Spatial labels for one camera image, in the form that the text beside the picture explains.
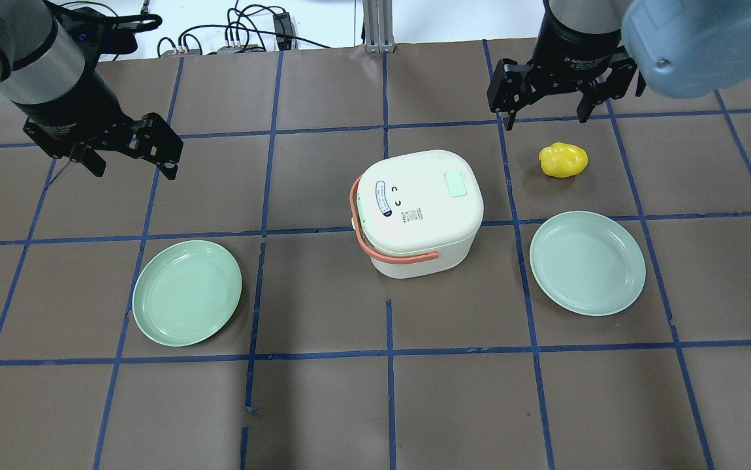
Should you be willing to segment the robot arm near yellow toy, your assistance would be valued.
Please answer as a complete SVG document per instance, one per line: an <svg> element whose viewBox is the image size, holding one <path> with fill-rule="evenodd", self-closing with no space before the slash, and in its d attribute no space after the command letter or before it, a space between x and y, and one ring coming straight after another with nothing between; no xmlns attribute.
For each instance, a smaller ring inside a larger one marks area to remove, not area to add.
<svg viewBox="0 0 751 470"><path fill-rule="evenodd" d="M498 60L487 89L506 116L552 95L581 93L576 116L653 90L694 99L751 77L751 1L545 1L527 63Z"/></svg>

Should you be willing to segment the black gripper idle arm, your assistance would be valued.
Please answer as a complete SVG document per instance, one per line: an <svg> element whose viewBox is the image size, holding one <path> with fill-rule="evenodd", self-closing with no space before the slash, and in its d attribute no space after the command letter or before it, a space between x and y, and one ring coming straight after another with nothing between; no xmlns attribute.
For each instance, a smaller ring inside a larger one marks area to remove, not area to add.
<svg viewBox="0 0 751 470"><path fill-rule="evenodd" d="M106 172L106 161L97 153L102 149L151 163L167 180L178 176L184 141L157 113L131 119L110 99L22 104L22 110L28 116L23 130L33 143L53 159L68 157L81 164L96 178Z"/></svg>

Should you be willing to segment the black gripper pressing arm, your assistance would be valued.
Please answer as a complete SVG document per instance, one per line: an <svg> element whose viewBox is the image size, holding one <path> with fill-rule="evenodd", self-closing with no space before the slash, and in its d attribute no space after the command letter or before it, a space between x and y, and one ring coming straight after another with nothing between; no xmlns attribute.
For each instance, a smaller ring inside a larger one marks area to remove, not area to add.
<svg viewBox="0 0 751 470"><path fill-rule="evenodd" d="M617 39L539 39L527 63L498 60L487 90L488 107L505 118L510 131L520 110L542 98L581 93L579 122L608 99L623 98L632 78L635 97L645 92L638 65Z"/></svg>

